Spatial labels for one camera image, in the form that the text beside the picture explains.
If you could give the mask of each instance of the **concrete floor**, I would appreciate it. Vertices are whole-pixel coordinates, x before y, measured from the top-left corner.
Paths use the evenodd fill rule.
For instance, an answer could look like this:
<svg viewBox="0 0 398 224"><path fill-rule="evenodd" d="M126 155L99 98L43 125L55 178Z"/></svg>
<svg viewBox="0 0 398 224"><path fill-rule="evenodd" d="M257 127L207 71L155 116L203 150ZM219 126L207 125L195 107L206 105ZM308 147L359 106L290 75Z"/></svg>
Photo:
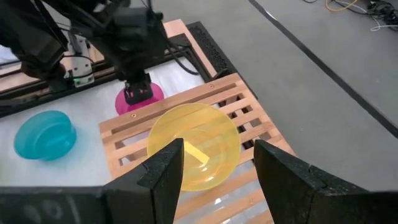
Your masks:
<svg viewBox="0 0 398 224"><path fill-rule="evenodd" d="M372 19L332 13L324 0L258 1L398 123L397 33L370 32ZM153 0L153 5L164 21L203 23L301 159L368 190L398 189L398 140L247 0Z"/></svg>

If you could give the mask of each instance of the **wooden crate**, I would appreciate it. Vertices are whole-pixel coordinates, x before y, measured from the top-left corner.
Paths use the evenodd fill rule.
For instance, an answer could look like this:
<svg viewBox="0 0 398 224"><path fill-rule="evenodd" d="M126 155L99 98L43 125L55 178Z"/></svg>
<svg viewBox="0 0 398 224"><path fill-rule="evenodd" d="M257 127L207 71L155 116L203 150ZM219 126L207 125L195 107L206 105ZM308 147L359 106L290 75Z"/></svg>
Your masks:
<svg viewBox="0 0 398 224"><path fill-rule="evenodd" d="M232 116L234 124L237 127L244 127L245 131L239 134L241 142L262 138L294 154L284 137L249 91L249 88L244 84L240 76L235 73L99 124L112 178L125 174L147 159L146 138L127 146L122 141L150 130L159 116L184 103L205 103L208 105L222 103L221 105L224 106L220 110L229 115L234 114ZM130 162L123 165L121 162L122 158L128 158ZM241 153L239 164L251 162L252 158L253 147ZM214 202L217 198L252 181L258 181L255 168L238 177L229 179L217 187L203 191L199 196L182 203L177 207L175 218L178 219L192 213L196 209ZM261 189L258 189L240 200L201 218L199 223L222 222L263 200L264 195ZM269 211L266 211L254 217L249 223L272 223L272 217Z"/></svg>

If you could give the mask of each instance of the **yellow bowl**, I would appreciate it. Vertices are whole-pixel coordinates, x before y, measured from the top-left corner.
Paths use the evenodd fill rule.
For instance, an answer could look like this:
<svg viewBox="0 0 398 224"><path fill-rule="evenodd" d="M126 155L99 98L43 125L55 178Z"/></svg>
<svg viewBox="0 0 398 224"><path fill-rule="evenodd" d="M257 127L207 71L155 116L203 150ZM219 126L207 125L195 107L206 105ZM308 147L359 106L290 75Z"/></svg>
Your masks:
<svg viewBox="0 0 398 224"><path fill-rule="evenodd" d="M239 162L238 130L226 114L212 106L190 103L163 114L150 131L148 156L175 138L184 139L182 190L215 187L228 178Z"/></svg>

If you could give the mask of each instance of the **blue plastic bowl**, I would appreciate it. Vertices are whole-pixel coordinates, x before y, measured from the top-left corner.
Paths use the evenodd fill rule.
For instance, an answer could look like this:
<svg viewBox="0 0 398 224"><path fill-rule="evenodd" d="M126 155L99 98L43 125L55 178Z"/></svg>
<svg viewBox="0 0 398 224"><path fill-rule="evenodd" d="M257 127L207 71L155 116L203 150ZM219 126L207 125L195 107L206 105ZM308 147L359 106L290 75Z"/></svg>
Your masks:
<svg viewBox="0 0 398 224"><path fill-rule="evenodd" d="M46 111L19 128L14 148L25 159L53 160L64 156L76 142L76 129L60 111Z"/></svg>

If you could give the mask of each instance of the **pink object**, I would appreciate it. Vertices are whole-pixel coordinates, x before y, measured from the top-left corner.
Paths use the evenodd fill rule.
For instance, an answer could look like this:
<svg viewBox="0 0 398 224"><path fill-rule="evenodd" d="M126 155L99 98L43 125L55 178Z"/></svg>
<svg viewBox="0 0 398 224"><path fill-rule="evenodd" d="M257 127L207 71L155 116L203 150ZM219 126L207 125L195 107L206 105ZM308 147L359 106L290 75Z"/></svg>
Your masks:
<svg viewBox="0 0 398 224"><path fill-rule="evenodd" d="M118 112L119 115L122 115L129 111L142 108L143 106L147 106L151 103L155 103L155 102L158 102L159 100L164 99L163 91L160 88L160 86L156 85L155 83L151 83L150 87L152 88L152 91L154 93L153 97L149 98L148 100L144 100L141 103L137 103L135 105L129 105L128 103L126 103L126 100L124 98L124 90L121 90L118 93L118 95L116 97L116 101L114 103L116 112Z"/></svg>

